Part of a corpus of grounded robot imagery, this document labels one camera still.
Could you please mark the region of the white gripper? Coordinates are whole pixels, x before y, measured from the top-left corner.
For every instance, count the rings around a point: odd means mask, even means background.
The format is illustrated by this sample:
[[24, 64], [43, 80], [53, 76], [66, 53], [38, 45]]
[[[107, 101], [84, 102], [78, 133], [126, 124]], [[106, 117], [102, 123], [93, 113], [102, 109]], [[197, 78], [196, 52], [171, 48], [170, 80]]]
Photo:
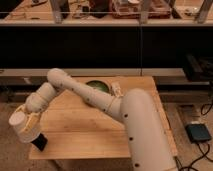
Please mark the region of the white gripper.
[[45, 82], [37, 91], [27, 97], [25, 104], [15, 109], [14, 113], [22, 112], [25, 115], [27, 111], [34, 112], [29, 115], [25, 126], [26, 132], [29, 132], [40, 122], [41, 114], [39, 112], [43, 112], [48, 108], [49, 103], [56, 97], [56, 94], [56, 89], [50, 83]]

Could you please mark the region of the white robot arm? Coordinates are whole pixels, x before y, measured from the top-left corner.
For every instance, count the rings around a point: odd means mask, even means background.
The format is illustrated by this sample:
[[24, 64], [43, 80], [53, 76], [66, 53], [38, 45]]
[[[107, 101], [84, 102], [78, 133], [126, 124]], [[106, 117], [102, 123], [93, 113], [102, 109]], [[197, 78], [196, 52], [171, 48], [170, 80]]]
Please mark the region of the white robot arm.
[[47, 139], [40, 119], [50, 102], [69, 90], [87, 104], [101, 110], [125, 126], [134, 171], [178, 171], [160, 114], [151, 94], [135, 88], [116, 97], [73, 79], [67, 72], [53, 68], [47, 81], [31, 93], [10, 116], [9, 124], [19, 140], [42, 150]]

